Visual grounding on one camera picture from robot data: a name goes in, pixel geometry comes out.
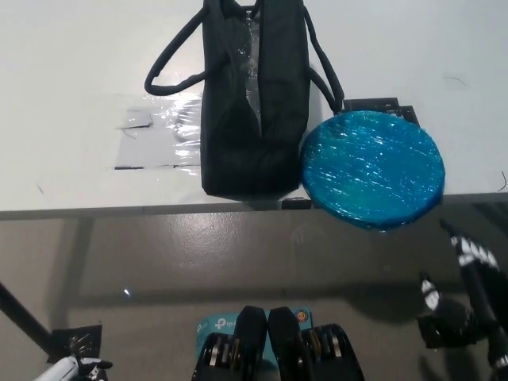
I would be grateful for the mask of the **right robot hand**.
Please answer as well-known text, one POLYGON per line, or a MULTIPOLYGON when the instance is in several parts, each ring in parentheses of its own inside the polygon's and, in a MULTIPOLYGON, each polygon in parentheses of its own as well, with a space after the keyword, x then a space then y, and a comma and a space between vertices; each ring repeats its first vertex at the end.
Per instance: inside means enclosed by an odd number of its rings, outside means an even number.
POLYGON ((429 273, 420 273, 420 290, 429 313, 417 318, 427 348, 459 348, 488 341, 493 368, 507 365, 507 275, 481 241, 441 220, 468 294, 465 306, 445 297, 429 273))

